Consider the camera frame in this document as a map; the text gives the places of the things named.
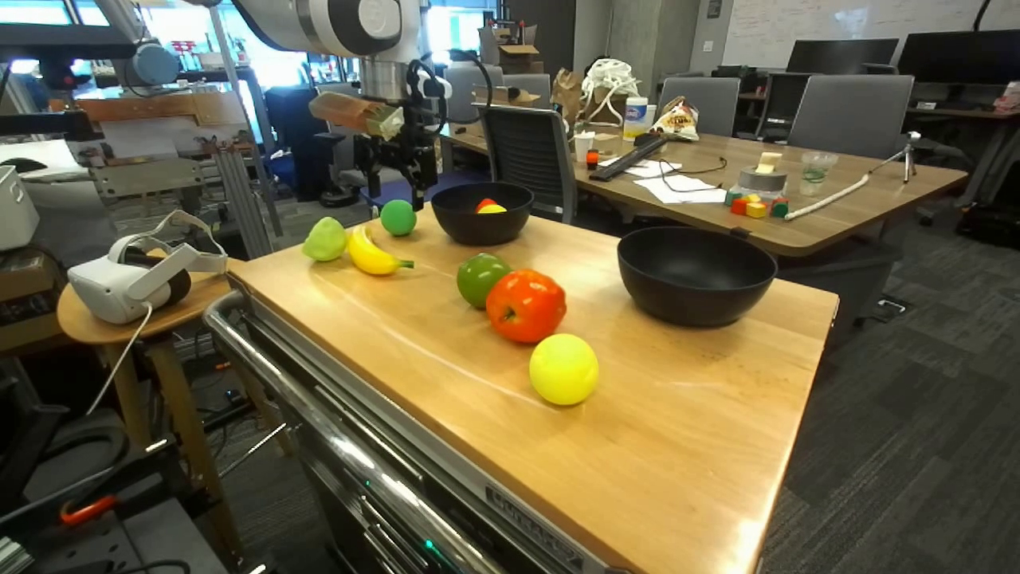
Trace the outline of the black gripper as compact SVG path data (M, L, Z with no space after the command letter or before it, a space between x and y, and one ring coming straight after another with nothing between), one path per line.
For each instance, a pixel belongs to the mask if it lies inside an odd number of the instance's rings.
M401 111L401 174L412 186L412 200L424 205L435 182L435 138L445 123L445 99L454 87L426 62L412 61L405 70Z

